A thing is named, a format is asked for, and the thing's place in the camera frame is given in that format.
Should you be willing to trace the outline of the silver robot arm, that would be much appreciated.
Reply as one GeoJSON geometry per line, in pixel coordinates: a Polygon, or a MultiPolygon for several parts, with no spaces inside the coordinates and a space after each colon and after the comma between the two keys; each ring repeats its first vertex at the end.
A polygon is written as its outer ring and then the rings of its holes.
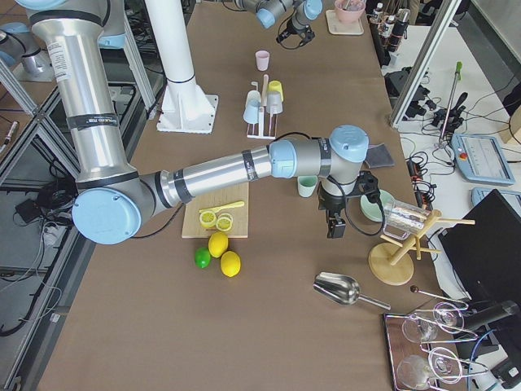
{"type": "Polygon", "coordinates": [[[328,138],[282,139],[176,172],[141,175],[127,161],[101,57],[103,48],[125,45],[123,2],[26,1],[24,8],[46,43],[72,133],[80,164],[72,218],[86,238],[118,244],[166,209],[267,176],[319,177],[319,207],[331,238],[344,233],[349,199],[379,203],[377,178],[361,167],[369,139],[353,125],[328,138]]]}
{"type": "Polygon", "coordinates": [[[291,14],[280,23],[276,42],[286,50],[296,50],[307,45],[315,38],[311,23],[320,16],[323,4],[320,0],[269,0],[269,1],[233,1],[240,11],[248,11],[256,16],[264,29],[273,27],[286,13],[291,14]],[[285,46],[284,41],[297,36],[300,42],[295,46],[285,46]]]}

